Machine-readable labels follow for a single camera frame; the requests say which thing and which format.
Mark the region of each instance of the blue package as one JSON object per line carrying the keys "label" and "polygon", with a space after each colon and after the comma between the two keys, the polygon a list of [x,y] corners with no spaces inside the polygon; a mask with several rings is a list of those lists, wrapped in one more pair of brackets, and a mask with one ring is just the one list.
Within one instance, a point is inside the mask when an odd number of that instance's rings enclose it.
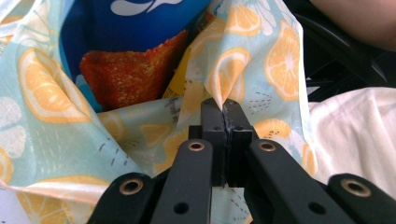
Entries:
{"label": "blue package", "polygon": [[153,49],[189,29],[209,3],[210,0],[76,0],[61,31],[66,73],[99,112],[101,108],[79,70],[86,52]]}

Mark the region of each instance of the person's arm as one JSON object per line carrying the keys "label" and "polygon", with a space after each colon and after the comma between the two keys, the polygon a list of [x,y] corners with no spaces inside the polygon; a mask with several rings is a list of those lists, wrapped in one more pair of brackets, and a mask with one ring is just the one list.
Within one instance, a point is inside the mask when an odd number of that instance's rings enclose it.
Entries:
{"label": "person's arm", "polygon": [[396,50],[396,0],[310,0],[351,36]]}

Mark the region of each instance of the lemon slice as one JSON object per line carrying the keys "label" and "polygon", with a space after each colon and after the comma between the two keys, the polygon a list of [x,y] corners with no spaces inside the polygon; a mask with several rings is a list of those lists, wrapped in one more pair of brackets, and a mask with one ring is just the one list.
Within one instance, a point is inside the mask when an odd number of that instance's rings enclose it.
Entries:
{"label": "lemon slice", "polygon": [[262,29],[262,18],[248,7],[231,7],[225,27],[226,33],[253,36]]}
{"label": "lemon slice", "polygon": [[94,210],[93,205],[70,201],[62,201],[62,208],[69,223],[87,223]]}
{"label": "lemon slice", "polygon": [[189,129],[184,128],[181,131],[174,133],[173,135],[169,136],[163,142],[163,149],[165,151],[165,162],[156,165],[155,169],[157,174],[169,168],[177,154],[178,148],[180,145],[189,138]]}
{"label": "lemon slice", "polygon": [[91,120],[81,92],[45,52],[28,49],[23,53],[19,81],[26,104],[38,119],[50,123]]}
{"label": "lemon slice", "polygon": [[287,138],[291,133],[289,124],[281,119],[265,119],[253,125],[260,138]]}
{"label": "lemon slice", "polygon": [[186,80],[184,84],[184,97],[181,105],[179,121],[188,119],[201,108],[202,96],[205,94],[204,84],[197,81]]}
{"label": "lemon slice", "polygon": [[5,150],[0,148],[0,180],[8,183],[14,171],[11,158]]}
{"label": "lemon slice", "polygon": [[264,71],[268,82],[284,100],[299,97],[299,62],[299,37],[286,21],[281,21],[278,40],[265,59]]}
{"label": "lemon slice", "polygon": [[150,123],[140,125],[140,130],[145,136],[148,148],[153,148],[158,146],[172,132],[173,126],[162,123]]}
{"label": "lemon slice", "polygon": [[318,169],[315,153],[311,150],[307,143],[305,143],[303,146],[301,165],[309,175],[314,175]]}
{"label": "lemon slice", "polygon": [[18,200],[32,223],[65,223],[66,214],[59,199],[17,192]]}
{"label": "lemon slice", "polygon": [[234,99],[243,99],[243,94],[245,94],[243,75],[248,62],[250,62],[250,55],[243,48],[229,49],[215,62],[205,86],[219,107],[232,91]]}
{"label": "lemon slice", "polygon": [[215,18],[210,22],[192,42],[190,56],[193,58],[201,53],[207,42],[221,39],[223,37],[224,28],[225,22],[219,18]]}
{"label": "lemon slice", "polygon": [[116,141],[121,141],[126,136],[126,125],[116,111],[107,111],[98,114],[99,120]]}

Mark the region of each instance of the snack bag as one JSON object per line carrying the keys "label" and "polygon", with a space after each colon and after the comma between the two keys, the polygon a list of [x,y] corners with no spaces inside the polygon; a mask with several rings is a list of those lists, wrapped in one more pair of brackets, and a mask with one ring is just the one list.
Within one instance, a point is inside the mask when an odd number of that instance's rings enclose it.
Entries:
{"label": "snack bag", "polygon": [[76,1],[61,33],[64,64],[96,111],[159,99],[208,3]]}
{"label": "snack bag", "polygon": [[[128,2],[148,14],[176,5]],[[78,26],[85,11],[74,8],[85,3],[35,0],[0,58],[0,185],[16,193],[33,223],[86,223],[115,178],[130,172],[154,177],[170,167],[209,97],[219,107],[227,98],[239,102],[261,138],[279,142],[315,172],[303,31],[281,0],[211,1],[212,20],[184,50],[168,87],[172,97],[101,113],[80,74],[81,60],[90,50],[119,52],[88,48],[87,27]],[[64,35],[72,24],[75,32]],[[150,55],[153,46],[143,53]],[[96,53],[86,59],[107,62]],[[213,189],[211,223],[249,223],[248,217],[243,189]]]}

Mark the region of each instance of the lemon print fabric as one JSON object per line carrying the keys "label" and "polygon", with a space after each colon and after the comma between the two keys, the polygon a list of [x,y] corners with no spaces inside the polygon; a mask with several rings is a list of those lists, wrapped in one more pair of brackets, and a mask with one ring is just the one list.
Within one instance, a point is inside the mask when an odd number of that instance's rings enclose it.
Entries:
{"label": "lemon print fabric", "polygon": [[253,125],[260,138],[274,140],[277,137],[287,138],[291,133],[289,124],[281,119],[265,119]]}
{"label": "lemon print fabric", "polygon": [[14,166],[8,154],[0,148],[0,182],[8,183],[11,180]]}
{"label": "lemon print fabric", "polygon": [[157,173],[160,173],[167,168],[171,167],[180,145],[189,137],[189,129],[184,128],[180,131],[173,133],[163,142],[163,149],[165,152],[165,161],[156,165]]}
{"label": "lemon print fabric", "polygon": [[195,57],[201,53],[205,44],[210,41],[219,40],[223,37],[225,22],[219,18],[215,18],[207,27],[194,39],[191,45],[191,57]]}
{"label": "lemon print fabric", "polygon": [[148,123],[140,125],[140,131],[146,139],[148,148],[159,145],[173,130],[172,125],[163,123]]}
{"label": "lemon print fabric", "polygon": [[22,123],[21,107],[9,97],[0,97],[0,148],[10,158],[19,158],[25,150],[27,132]]}
{"label": "lemon print fabric", "polygon": [[220,108],[232,91],[235,100],[243,98],[243,75],[249,61],[250,54],[246,49],[234,48],[222,53],[213,65],[205,86]]}
{"label": "lemon print fabric", "polygon": [[308,144],[303,146],[301,165],[309,175],[314,175],[318,169],[315,152]]}
{"label": "lemon print fabric", "polygon": [[87,223],[93,213],[94,205],[62,201],[62,208],[69,223]]}
{"label": "lemon print fabric", "polygon": [[19,82],[26,104],[38,119],[49,123],[91,120],[86,99],[47,53],[28,49],[22,54]]}
{"label": "lemon print fabric", "polygon": [[117,111],[107,111],[98,114],[99,120],[117,142],[126,136],[126,125]]}
{"label": "lemon print fabric", "polygon": [[17,197],[32,223],[52,224],[66,222],[66,214],[59,199],[26,192],[18,192]]}
{"label": "lemon print fabric", "polygon": [[262,18],[250,8],[238,5],[231,7],[225,33],[253,36],[262,29]]}
{"label": "lemon print fabric", "polygon": [[184,85],[183,102],[180,108],[178,123],[191,122],[201,110],[201,102],[210,97],[201,81],[187,79]]}
{"label": "lemon print fabric", "polygon": [[268,82],[282,99],[299,99],[299,36],[286,21],[280,22],[278,39],[268,52],[264,72]]}
{"label": "lemon print fabric", "polygon": [[92,175],[67,175],[40,180],[28,190],[37,195],[96,204],[109,185],[110,181]]}

